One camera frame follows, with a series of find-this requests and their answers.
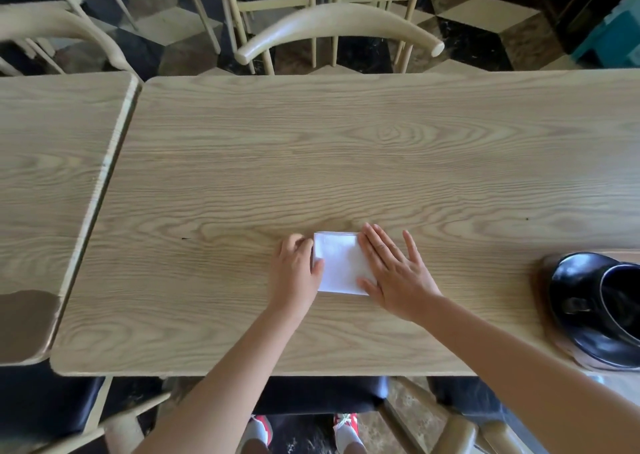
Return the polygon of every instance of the person's right arm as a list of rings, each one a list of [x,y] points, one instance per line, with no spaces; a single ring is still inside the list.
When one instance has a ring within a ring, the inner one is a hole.
[[[412,321],[489,385],[551,454],[640,453],[640,408],[444,297],[403,232],[405,257],[377,225],[358,235],[377,284],[359,285]]]

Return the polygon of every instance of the table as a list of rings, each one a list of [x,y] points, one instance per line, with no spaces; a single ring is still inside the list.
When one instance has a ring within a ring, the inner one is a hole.
[[[640,244],[640,72],[158,77],[146,83],[52,365],[203,375],[294,231],[414,235],[445,295],[556,354],[529,273]],[[320,293],[287,375],[468,375],[366,296]]]
[[[0,364],[47,353],[137,90],[126,72],[0,78]]]

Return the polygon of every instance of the white paper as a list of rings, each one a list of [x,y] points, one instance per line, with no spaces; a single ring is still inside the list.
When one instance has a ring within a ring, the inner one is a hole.
[[[324,274],[320,288],[324,292],[366,295],[356,284],[357,277],[376,279],[367,264],[358,234],[350,232],[318,232],[314,234],[314,264],[324,259]]]

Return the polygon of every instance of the forearm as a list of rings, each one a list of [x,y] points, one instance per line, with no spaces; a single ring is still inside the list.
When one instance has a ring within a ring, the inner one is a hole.
[[[301,318],[267,309],[136,454],[235,451],[262,389]]]
[[[464,361],[552,454],[640,449],[640,409],[443,296],[420,325]]]

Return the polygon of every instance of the red shoe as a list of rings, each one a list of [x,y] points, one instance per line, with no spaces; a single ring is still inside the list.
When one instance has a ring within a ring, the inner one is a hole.
[[[268,418],[264,415],[252,415],[251,418],[260,422],[264,426],[264,429],[267,431],[267,447],[269,447],[269,444],[273,439],[273,429],[271,428],[271,423],[269,422]]]
[[[337,431],[345,424],[354,429],[358,437],[360,436],[358,432],[358,416],[356,414],[336,414],[333,418],[333,431]]]

